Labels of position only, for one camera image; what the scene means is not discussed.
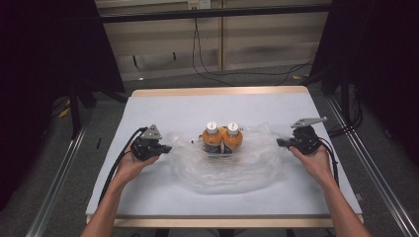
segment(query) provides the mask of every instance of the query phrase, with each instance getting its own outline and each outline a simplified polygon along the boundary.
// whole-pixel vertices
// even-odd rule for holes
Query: white cap
[[[207,124],[207,132],[210,134],[214,134],[218,131],[218,127],[216,126],[216,122],[215,121],[210,121]]]
[[[235,123],[235,122],[231,122],[231,123],[229,123],[228,124],[228,130],[227,130],[227,132],[228,132],[228,134],[230,134],[230,135],[237,135],[238,134],[238,124],[237,123]]]

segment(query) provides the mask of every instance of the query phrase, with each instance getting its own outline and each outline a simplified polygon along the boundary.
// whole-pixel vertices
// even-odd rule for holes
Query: orange container
[[[207,153],[220,153],[222,134],[215,121],[210,121],[203,132],[203,142]]]
[[[229,123],[227,131],[222,135],[224,144],[224,154],[235,153],[243,141],[243,133],[239,130],[238,124]]]

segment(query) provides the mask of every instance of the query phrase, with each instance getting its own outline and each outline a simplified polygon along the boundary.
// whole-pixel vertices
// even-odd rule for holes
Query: table
[[[99,174],[86,214],[96,209],[99,194],[116,157],[140,126],[156,124],[166,144],[167,131],[191,137],[209,120],[219,124],[268,122],[273,131],[292,134],[290,125],[319,114],[305,87],[234,87],[138,90],[132,93]],[[329,140],[322,123],[316,133]],[[115,221],[130,227],[299,228],[332,227],[320,187],[290,152],[282,157],[282,177],[265,189],[245,194],[203,195],[180,184],[170,169],[170,153],[126,186]],[[348,179],[338,165],[342,193],[363,220]]]

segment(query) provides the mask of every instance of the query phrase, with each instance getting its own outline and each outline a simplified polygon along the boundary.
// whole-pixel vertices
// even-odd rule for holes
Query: dark background
[[[52,102],[124,86],[94,1],[0,2],[0,209],[39,152]]]
[[[325,94],[335,93],[346,77],[419,165],[419,3],[356,2],[329,13],[311,75],[329,68],[319,78]]]

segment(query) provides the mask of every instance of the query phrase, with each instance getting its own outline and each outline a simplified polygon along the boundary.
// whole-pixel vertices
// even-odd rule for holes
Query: forearm
[[[333,177],[328,176],[321,184],[335,226],[336,236],[371,236],[352,207],[345,200]]]
[[[112,236],[114,221],[125,185],[111,181],[101,203],[82,233],[82,237]]]

